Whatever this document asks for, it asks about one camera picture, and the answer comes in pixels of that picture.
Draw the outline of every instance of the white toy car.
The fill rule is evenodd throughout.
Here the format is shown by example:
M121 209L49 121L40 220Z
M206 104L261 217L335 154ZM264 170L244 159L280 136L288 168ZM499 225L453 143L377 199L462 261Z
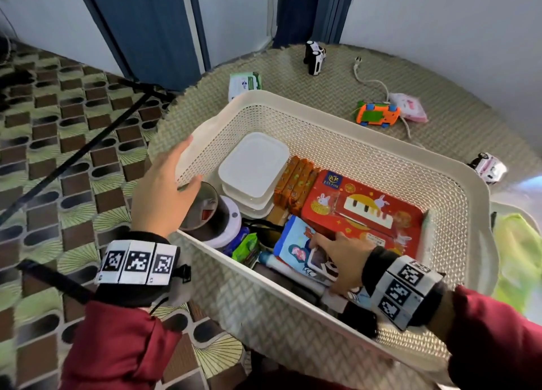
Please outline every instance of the white toy car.
M491 185L500 182L508 171L504 163L489 153L479 153L478 157L468 165L473 168L485 183Z

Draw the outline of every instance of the pink package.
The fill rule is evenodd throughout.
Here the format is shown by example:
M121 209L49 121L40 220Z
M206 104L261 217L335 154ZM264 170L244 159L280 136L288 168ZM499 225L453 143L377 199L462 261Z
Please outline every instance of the pink package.
M427 115L419 99L404 93L390 93L390 102L401 108L401 116L413 122L427 122Z

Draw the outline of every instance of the tiled floor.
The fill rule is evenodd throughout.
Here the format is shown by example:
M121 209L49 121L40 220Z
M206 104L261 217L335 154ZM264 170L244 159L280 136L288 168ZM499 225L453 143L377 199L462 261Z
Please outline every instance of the tiled floor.
M0 213L143 95L115 75L31 47L21 46L0 75L14 69L35 81L4 92ZM147 144L167 105L149 99L0 228L0 376L17 388L56 388L84 309L14 266L31 258L95 288L101 253L128 229ZM195 303L158 314L185 334L157 388L232 388L244 378L242 344Z

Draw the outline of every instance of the red jacket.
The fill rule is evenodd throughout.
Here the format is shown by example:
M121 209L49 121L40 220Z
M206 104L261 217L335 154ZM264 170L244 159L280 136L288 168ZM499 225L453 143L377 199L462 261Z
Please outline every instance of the red jacket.
M542 327L510 306L458 286L456 316L446 345L448 371L462 390L542 387ZM64 361L61 389L148 390L162 373L180 339L159 319L140 309L91 301ZM297 373L279 372L238 388L277 388L292 380L312 388L342 388Z

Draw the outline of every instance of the black and white toy car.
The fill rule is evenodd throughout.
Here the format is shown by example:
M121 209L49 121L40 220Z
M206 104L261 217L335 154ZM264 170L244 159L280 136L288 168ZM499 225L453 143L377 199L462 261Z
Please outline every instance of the black and white toy car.
M479 153L468 165L473 168L485 183L491 185L500 182L508 169L499 159L489 153Z
M322 70L324 59L326 58L326 49L320 47L317 42L312 40L305 44L305 58L303 63L308 65L309 75L316 76Z

